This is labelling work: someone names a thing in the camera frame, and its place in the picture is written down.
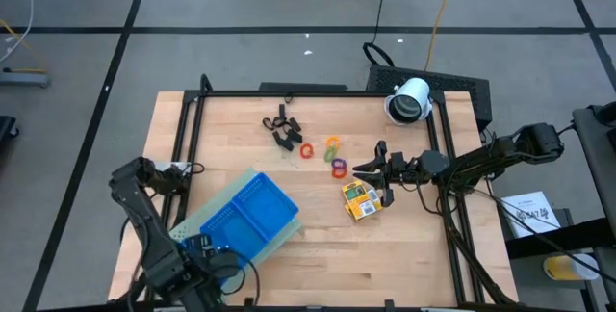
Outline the black aluminium table frame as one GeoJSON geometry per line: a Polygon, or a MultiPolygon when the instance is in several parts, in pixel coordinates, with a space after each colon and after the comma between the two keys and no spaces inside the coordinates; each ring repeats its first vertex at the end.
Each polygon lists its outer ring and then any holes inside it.
{"type": "Polygon", "coordinates": [[[193,159],[204,171],[188,196],[173,199],[197,211],[245,169],[265,172],[300,208],[302,235],[260,268],[262,306],[360,307],[397,304],[515,303],[516,288],[496,204],[481,194],[446,195],[438,186],[397,189],[396,201],[374,221],[355,224],[343,211],[338,182],[316,159],[275,145],[261,120],[287,105],[315,148],[337,136],[351,164],[386,141],[406,155],[429,148],[447,153],[479,144],[470,97],[439,93],[426,121],[394,125],[384,92],[162,91],[146,149],[165,159],[193,159]]]}

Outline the black perforated computer case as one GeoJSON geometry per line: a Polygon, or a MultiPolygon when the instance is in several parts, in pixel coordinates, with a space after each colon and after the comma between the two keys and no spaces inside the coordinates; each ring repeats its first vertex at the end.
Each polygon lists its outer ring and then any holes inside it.
{"type": "Polygon", "coordinates": [[[432,91],[465,91],[472,101],[478,131],[483,131],[493,120],[489,81],[485,79],[427,72],[416,69],[372,65],[367,91],[391,91],[395,85],[411,78],[421,78],[432,91]]]}

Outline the grey table foot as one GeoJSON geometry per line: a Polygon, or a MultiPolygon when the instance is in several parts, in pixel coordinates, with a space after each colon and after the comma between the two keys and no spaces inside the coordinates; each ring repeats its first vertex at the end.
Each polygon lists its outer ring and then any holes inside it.
{"type": "Polygon", "coordinates": [[[37,86],[47,88],[51,78],[45,72],[0,70],[0,86],[37,86]]]}

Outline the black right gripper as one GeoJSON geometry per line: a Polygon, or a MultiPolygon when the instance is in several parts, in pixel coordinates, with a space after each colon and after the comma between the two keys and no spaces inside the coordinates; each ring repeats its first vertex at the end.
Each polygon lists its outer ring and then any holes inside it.
{"type": "Polygon", "coordinates": [[[394,152],[386,158],[387,152],[386,143],[379,141],[376,145],[376,156],[371,161],[352,168],[354,171],[360,171],[353,173],[355,178],[383,192],[380,198],[382,207],[389,207],[394,202],[391,183],[397,183],[400,186],[405,183],[415,183],[418,176],[416,164],[406,162],[402,152],[394,152]]]}

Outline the white paper manual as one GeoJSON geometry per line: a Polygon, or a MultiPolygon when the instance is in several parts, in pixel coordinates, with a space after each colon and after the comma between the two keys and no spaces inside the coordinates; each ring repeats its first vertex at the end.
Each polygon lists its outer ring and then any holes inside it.
{"type": "Polygon", "coordinates": [[[543,192],[506,196],[500,202],[512,214],[503,213],[515,239],[531,236],[529,227],[537,233],[561,227],[543,192]]]}

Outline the yellow white roll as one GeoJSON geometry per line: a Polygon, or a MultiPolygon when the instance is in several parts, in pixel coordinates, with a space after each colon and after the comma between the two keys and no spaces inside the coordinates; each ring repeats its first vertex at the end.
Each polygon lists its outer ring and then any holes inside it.
{"type": "Polygon", "coordinates": [[[600,277],[596,260],[584,253],[548,257],[543,262],[543,269],[555,281],[595,280],[600,277]]]}

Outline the yellow green crayon box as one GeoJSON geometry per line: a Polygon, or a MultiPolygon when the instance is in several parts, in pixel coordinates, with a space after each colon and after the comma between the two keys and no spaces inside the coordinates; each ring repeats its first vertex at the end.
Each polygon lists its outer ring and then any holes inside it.
{"type": "Polygon", "coordinates": [[[360,180],[344,185],[342,192],[348,205],[360,204],[370,199],[366,187],[360,180]]]}

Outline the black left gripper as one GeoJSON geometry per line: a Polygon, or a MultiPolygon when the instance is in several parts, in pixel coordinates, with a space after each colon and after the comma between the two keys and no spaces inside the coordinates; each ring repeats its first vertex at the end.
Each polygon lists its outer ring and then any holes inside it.
{"type": "Polygon", "coordinates": [[[185,239],[184,247],[192,256],[194,270],[206,280],[224,281],[237,275],[242,268],[234,251],[215,249],[207,234],[199,234],[197,239],[185,239]]]}

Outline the black flat bar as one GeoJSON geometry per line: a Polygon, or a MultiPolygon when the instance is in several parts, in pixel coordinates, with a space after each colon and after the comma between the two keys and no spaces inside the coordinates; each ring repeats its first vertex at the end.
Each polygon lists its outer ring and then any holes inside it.
{"type": "Polygon", "coordinates": [[[274,83],[263,82],[259,86],[259,91],[346,91],[347,86],[337,84],[310,84],[310,83],[274,83]]]}

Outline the yellow snack box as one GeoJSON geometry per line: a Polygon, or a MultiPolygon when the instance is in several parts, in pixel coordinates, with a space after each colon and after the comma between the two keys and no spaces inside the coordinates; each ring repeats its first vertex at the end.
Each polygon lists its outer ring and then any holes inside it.
{"type": "Polygon", "coordinates": [[[346,211],[356,220],[360,221],[363,218],[370,216],[382,209],[380,198],[374,189],[367,190],[370,199],[366,202],[348,205],[346,211]]]}

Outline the black side cart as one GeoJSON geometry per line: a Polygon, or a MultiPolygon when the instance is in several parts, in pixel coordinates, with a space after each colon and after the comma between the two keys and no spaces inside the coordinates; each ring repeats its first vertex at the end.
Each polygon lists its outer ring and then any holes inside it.
{"type": "MultiPolygon", "coordinates": [[[[573,111],[573,124],[601,201],[604,216],[545,236],[573,250],[591,248],[604,273],[616,280],[616,101],[573,111]]],[[[616,281],[603,281],[608,312],[616,312],[616,281]]]]}

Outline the blue plastic slotted basket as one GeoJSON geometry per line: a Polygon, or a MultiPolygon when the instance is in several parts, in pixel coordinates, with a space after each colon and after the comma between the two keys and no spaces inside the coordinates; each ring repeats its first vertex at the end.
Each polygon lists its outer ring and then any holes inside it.
{"type": "Polygon", "coordinates": [[[259,265],[302,227],[298,206],[262,173],[256,173],[201,226],[219,249],[232,249],[259,265]]]}

